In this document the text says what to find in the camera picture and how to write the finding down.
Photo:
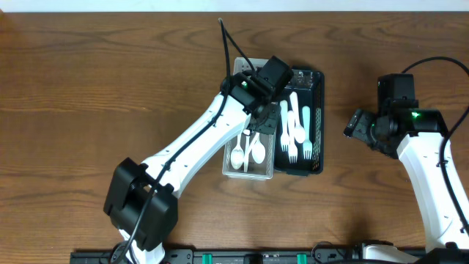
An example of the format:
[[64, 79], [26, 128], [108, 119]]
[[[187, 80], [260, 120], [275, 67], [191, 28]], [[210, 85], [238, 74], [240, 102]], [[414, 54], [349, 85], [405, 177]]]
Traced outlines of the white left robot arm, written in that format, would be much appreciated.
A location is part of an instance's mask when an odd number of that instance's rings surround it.
[[286, 81], [237, 74], [223, 80], [200, 118], [170, 145], [114, 170], [103, 211], [124, 238], [110, 263], [160, 263], [163, 241], [178, 221], [178, 199], [193, 176], [244, 130], [272, 134]]

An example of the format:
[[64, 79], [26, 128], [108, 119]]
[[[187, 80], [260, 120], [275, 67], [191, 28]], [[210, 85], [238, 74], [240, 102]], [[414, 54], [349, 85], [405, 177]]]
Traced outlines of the mint green plastic fork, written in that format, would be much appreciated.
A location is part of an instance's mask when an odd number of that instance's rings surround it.
[[305, 160], [312, 159], [312, 142], [310, 140], [310, 127], [311, 127], [311, 109], [309, 106], [302, 108], [303, 124], [305, 130], [305, 140], [303, 142], [303, 157]]

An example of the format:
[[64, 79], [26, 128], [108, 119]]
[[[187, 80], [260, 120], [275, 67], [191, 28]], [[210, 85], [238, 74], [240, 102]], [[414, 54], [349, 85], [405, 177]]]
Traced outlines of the pink plastic spoon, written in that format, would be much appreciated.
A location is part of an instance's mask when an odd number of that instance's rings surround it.
[[292, 92], [289, 95], [289, 99], [290, 99], [291, 107], [292, 107], [294, 118], [295, 118], [294, 137], [298, 143], [302, 144], [305, 141], [306, 132], [303, 126], [300, 124], [298, 94], [296, 92]]

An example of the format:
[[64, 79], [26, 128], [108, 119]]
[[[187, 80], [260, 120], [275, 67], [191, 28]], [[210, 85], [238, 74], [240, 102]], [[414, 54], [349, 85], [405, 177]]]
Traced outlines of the white plastic fork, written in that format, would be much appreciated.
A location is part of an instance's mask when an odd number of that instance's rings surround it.
[[288, 146], [289, 146], [289, 134], [288, 134], [288, 128], [287, 128], [288, 102], [286, 100], [282, 100], [279, 104], [281, 107], [281, 127], [282, 127], [280, 143], [281, 143], [281, 149], [284, 152], [287, 152]]

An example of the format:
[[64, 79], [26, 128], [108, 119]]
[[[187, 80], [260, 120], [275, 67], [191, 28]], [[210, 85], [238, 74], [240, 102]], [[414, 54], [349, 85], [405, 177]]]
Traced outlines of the white plastic spoon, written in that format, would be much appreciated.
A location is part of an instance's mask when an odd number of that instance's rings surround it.
[[230, 162], [233, 169], [239, 169], [243, 165], [244, 151], [240, 145], [241, 133], [237, 135], [237, 143], [230, 155]]
[[256, 164], [261, 164], [266, 156], [265, 146], [260, 142], [260, 133], [256, 134], [256, 140], [251, 151], [253, 160]]
[[244, 152], [244, 158], [243, 158], [243, 171], [244, 172], [248, 171], [249, 155], [256, 143], [256, 140], [257, 140], [257, 133], [255, 132], [251, 133], [249, 136], [246, 137], [245, 152]]

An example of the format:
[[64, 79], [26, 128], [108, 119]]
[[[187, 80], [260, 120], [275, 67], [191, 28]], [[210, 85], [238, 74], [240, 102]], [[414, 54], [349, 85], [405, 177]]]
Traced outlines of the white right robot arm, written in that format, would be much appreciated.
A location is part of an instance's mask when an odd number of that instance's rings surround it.
[[344, 135], [403, 164], [424, 223], [425, 255], [388, 244], [363, 246], [357, 263], [467, 263], [468, 197], [451, 156], [449, 132], [436, 109], [357, 110]]

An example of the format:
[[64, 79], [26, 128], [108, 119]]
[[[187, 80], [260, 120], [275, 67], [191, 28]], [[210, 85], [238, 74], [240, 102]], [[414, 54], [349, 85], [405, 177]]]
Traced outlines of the pale pink plastic fork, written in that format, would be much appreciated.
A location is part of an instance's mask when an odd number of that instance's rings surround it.
[[287, 128], [289, 133], [288, 156], [289, 162], [294, 164], [298, 160], [298, 149], [295, 144], [295, 115], [293, 111], [287, 112]]

